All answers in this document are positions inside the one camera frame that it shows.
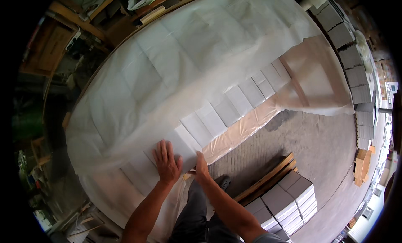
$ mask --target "person's left hand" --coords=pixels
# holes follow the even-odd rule
[[[176,162],[174,160],[172,143],[168,142],[166,146],[165,140],[156,144],[156,150],[152,150],[152,155],[158,168],[160,181],[168,185],[174,185],[181,175],[182,156],[179,156]]]

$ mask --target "forearm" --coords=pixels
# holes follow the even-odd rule
[[[163,201],[173,184],[159,181],[149,195],[139,204],[123,231],[122,243],[145,242],[158,218]]]
[[[266,233],[257,219],[227,195],[212,178],[205,177],[199,182],[219,218],[246,242],[251,242],[255,237]]]

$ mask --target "hand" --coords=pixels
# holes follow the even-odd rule
[[[208,164],[205,161],[204,154],[202,152],[197,151],[197,165],[195,166],[195,171],[188,171],[187,173],[195,175],[195,180],[198,183],[211,179],[208,171]]]
[[[162,140],[156,144],[157,150],[152,150],[153,159],[155,159],[160,181],[167,185],[174,185],[181,175],[181,167],[183,164],[182,156],[179,156],[177,162],[174,161],[174,153],[172,143]]]

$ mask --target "window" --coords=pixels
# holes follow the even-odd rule
[[[373,213],[373,209],[366,207],[366,209],[364,210],[362,216],[366,218],[366,220],[369,220],[371,217],[371,214]]]
[[[381,190],[376,188],[374,191],[374,195],[376,195],[377,197],[381,196]]]

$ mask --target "stack of gray tiles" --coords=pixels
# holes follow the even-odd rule
[[[374,131],[377,125],[378,105],[376,91],[374,91],[371,102],[358,104],[356,107],[357,120],[357,147],[368,150],[369,140],[374,139]]]
[[[317,212],[313,183],[290,171],[277,185],[245,208],[265,230],[279,234],[283,230],[285,235],[291,235]]]
[[[373,97],[374,76],[366,73],[363,65],[363,55],[356,45],[354,28],[334,0],[327,0],[318,9],[311,7],[310,11],[316,16],[330,40],[338,51],[340,61],[346,72],[355,104],[369,103]]]

